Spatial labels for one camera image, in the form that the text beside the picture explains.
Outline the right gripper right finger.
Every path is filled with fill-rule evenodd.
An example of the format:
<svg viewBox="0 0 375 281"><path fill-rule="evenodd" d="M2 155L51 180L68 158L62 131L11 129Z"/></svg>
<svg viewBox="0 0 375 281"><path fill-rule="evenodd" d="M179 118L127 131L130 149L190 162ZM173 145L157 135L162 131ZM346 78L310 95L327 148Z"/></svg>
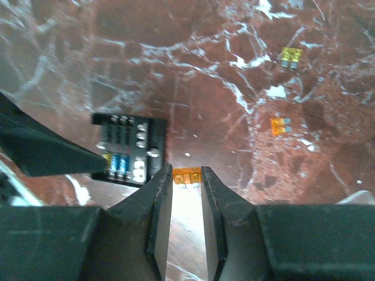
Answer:
<svg viewBox="0 0 375 281"><path fill-rule="evenodd" d="M373 280L372 205L253 205L202 167L210 280Z"/></svg>

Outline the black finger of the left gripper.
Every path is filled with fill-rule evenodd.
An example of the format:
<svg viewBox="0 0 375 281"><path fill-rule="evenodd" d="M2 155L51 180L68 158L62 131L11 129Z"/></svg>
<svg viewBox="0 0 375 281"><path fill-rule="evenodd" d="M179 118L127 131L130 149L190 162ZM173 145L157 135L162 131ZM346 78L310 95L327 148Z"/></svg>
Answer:
<svg viewBox="0 0 375 281"><path fill-rule="evenodd" d="M107 167L102 156L56 134L3 94L1 149L30 177L97 173Z"/></svg>

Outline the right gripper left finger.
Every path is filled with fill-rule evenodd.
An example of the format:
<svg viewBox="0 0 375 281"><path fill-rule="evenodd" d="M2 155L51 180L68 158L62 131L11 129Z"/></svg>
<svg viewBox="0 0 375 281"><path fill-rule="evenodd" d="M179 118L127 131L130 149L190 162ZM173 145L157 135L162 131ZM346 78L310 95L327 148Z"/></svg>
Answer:
<svg viewBox="0 0 375 281"><path fill-rule="evenodd" d="M164 280L172 166L104 210L2 207L2 280Z"/></svg>

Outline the black fuse box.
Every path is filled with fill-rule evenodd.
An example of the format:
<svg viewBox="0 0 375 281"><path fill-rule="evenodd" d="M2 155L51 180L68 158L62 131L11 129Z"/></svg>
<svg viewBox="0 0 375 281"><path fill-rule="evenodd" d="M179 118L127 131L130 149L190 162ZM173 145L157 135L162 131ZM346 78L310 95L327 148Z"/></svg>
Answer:
<svg viewBox="0 0 375 281"><path fill-rule="evenodd" d="M107 162L92 179L140 188L164 165L167 120L97 112L91 123L100 126L97 147Z"/></svg>

